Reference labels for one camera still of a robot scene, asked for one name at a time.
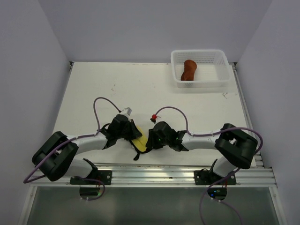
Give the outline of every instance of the black bracket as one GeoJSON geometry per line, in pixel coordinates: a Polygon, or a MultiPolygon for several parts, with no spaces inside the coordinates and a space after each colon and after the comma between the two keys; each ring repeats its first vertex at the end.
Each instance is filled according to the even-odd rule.
{"type": "MultiPolygon", "coordinates": [[[[113,176],[113,173],[111,170],[98,170],[97,171],[98,179],[101,182],[103,182],[105,185],[111,184],[112,176],[113,176]]],[[[73,185],[96,185],[98,183],[95,181],[82,180],[77,177],[72,177],[70,180],[70,184],[73,184],[73,185]]]]}
{"type": "MultiPolygon", "coordinates": [[[[222,177],[216,174],[210,174],[208,170],[196,170],[194,171],[194,179],[196,185],[210,185],[222,179],[222,177]]],[[[236,185],[235,175],[227,179],[227,185],[236,185]]]]}

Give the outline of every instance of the plastic basket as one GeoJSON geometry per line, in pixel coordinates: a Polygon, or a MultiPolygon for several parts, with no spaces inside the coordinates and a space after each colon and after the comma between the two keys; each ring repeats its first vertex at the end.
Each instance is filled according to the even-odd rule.
{"type": "Polygon", "coordinates": [[[172,73],[179,88],[227,86],[230,66],[221,50],[176,50],[171,53],[172,73]],[[197,63],[193,81],[181,81],[185,60],[197,63]]]}

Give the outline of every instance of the white wall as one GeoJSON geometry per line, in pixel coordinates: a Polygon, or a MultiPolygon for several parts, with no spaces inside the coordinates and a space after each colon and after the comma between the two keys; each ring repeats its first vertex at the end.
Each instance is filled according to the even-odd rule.
{"type": "Polygon", "coordinates": [[[238,62],[254,125],[265,139],[289,224],[300,224],[300,1],[273,0],[238,62]]]}
{"type": "Polygon", "coordinates": [[[0,3],[0,218],[18,222],[32,155],[53,130],[68,60],[37,0],[0,3]]]}
{"type": "Polygon", "coordinates": [[[74,61],[170,62],[172,50],[222,49],[237,62],[271,0],[39,0],[74,61]]]}

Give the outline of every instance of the white table surface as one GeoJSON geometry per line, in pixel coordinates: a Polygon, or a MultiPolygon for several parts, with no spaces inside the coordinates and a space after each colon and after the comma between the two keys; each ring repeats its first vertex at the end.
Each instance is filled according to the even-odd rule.
{"type": "MultiPolygon", "coordinates": [[[[207,93],[205,89],[179,89],[172,81],[171,65],[158,63],[75,62],[62,101],[54,131],[67,135],[95,133],[97,123],[93,112],[96,97],[112,100],[120,109],[130,107],[131,118],[148,135],[154,124],[150,117],[159,108],[171,105],[180,108],[189,121],[189,130],[212,131],[224,123],[245,127],[246,121],[234,77],[229,89],[207,93]]],[[[97,102],[101,125],[110,123],[118,113],[104,100],[97,102]]],[[[158,121],[166,121],[175,130],[184,130],[182,115],[172,109],[163,110],[158,121]]],[[[118,140],[106,150],[93,150],[76,158],[88,158],[94,163],[201,165],[210,166],[221,154],[217,150],[175,152],[164,147],[140,155],[129,142],[118,140]]]]}

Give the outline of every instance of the metal frame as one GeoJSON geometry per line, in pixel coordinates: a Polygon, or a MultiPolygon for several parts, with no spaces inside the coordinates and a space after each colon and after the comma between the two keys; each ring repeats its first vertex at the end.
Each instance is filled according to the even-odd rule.
{"type": "MultiPolygon", "coordinates": [[[[196,186],[194,171],[208,167],[178,167],[155,165],[97,165],[99,170],[111,170],[112,182],[110,187],[205,187],[196,186]]],[[[50,182],[47,178],[37,180],[33,185],[38,187],[65,187],[69,185],[70,178],[64,177],[56,182],[50,182]]],[[[239,187],[276,187],[276,181],[272,169],[250,168],[236,173],[239,187]]]]}
{"type": "MultiPolygon", "coordinates": [[[[237,83],[243,112],[246,119],[247,127],[252,128],[248,109],[245,103],[243,93],[241,91],[235,65],[232,65],[233,74],[237,83]]],[[[277,184],[272,169],[265,169],[260,154],[255,156],[257,167],[249,170],[240,170],[236,173],[237,185],[232,188],[243,187],[268,187],[273,200],[274,208],[280,225],[286,225],[287,221],[281,205],[277,184]]],[[[171,166],[171,165],[104,165],[95,164],[99,170],[111,170],[112,182],[110,187],[179,187],[179,188],[203,188],[205,186],[195,185],[194,171],[208,167],[198,166],[171,166]]],[[[70,185],[70,178],[63,177],[56,182],[50,182],[47,178],[39,179],[30,186],[26,201],[21,213],[19,225],[27,224],[30,211],[33,205],[37,187],[77,187],[78,185],[70,185]]]]}
{"type": "Polygon", "coordinates": [[[280,201],[280,198],[279,198],[279,195],[278,195],[277,187],[270,187],[269,190],[270,190],[270,194],[271,194],[271,197],[272,197],[273,205],[274,205],[274,208],[275,208],[275,212],[276,212],[279,224],[280,225],[286,225],[287,220],[286,220],[286,217],[285,217],[285,212],[283,210],[283,206],[281,204],[281,201],[280,201]]]}
{"type": "Polygon", "coordinates": [[[23,210],[22,213],[20,215],[20,219],[18,222],[18,225],[25,225],[28,222],[29,219],[29,215],[31,212],[31,208],[34,202],[34,198],[36,196],[36,192],[37,192],[37,186],[34,185],[30,185],[29,186],[29,190],[25,199],[25,203],[23,206],[23,210]]]}

